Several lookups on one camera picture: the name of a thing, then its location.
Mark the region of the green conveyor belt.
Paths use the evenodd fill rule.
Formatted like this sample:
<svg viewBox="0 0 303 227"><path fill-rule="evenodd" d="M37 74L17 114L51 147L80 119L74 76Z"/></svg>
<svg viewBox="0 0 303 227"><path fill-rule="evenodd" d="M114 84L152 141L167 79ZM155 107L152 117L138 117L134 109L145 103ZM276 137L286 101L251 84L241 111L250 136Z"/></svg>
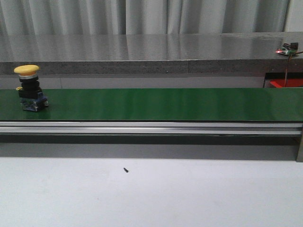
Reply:
<svg viewBox="0 0 303 227"><path fill-rule="evenodd" d="M49 106L24 111L16 90L0 92L3 121L301 122L302 88L47 89Z"/></svg>

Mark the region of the grey stone back bench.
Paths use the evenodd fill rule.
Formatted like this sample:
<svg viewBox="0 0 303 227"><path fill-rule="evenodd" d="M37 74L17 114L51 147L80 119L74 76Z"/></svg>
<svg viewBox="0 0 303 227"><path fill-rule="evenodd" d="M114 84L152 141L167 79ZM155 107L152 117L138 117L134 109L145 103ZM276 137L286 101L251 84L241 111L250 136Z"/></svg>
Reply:
<svg viewBox="0 0 303 227"><path fill-rule="evenodd" d="M301 32L177 35L3 35L0 72L38 65L43 74L302 72L302 56L276 53Z"/></svg>

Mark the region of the red plastic bin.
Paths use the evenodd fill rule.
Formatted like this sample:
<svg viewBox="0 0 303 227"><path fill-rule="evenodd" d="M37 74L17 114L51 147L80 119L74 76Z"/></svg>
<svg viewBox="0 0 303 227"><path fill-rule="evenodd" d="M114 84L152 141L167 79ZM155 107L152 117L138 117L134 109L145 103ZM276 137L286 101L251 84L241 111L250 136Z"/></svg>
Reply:
<svg viewBox="0 0 303 227"><path fill-rule="evenodd" d="M283 88L283 87L302 87L302 79L289 79L285 82L283 79L275 79L269 82L270 88Z"/></svg>

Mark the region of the small green circuit board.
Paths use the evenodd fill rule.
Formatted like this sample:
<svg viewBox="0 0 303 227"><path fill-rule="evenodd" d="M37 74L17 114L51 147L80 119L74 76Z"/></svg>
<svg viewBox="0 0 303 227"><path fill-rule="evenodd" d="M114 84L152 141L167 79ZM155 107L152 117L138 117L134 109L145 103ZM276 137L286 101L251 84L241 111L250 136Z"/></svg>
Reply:
<svg viewBox="0 0 303 227"><path fill-rule="evenodd" d="M298 42L290 43L290 44L284 43L281 46L281 48L279 48L275 51L275 53L285 55L285 56L298 55L299 54L298 46L299 46Z"/></svg>

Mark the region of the grey conveyor support leg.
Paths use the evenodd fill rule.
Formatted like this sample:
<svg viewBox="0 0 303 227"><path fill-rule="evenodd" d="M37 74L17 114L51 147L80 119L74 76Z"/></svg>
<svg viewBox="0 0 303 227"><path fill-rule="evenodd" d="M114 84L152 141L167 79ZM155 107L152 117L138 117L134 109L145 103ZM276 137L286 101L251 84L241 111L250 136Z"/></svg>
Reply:
<svg viewBox="0 0 303 227"><path fill-rule="evenodd" d="M298 163L303 162L303 129L300 128L300 134L294 137L297 144L296 152L294 153L295 161Z"/></svg>

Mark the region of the grey curtain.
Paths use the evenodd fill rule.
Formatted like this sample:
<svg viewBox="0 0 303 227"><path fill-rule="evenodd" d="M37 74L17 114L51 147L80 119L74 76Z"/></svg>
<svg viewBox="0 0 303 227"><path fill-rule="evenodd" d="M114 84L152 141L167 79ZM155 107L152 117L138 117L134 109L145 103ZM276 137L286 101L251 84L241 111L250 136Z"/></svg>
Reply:
<svg viewBox="0 0 303 227"><path fill-rule="evenodd" d="M2 35L281 32L288 0L3 0Z"/></svg>

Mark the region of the aluminium conveyor side rail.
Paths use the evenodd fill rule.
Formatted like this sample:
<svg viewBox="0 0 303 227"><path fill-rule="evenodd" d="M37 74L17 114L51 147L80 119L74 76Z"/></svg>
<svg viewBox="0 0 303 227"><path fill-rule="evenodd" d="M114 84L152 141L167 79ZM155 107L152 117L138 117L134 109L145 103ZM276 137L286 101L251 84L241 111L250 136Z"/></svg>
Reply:
<svg viewBox="0 0 303 227"><path fill-rule="evenodd" d="M2 133L205 134L297 136L302 123L284 122L1 122Z"/></svg>

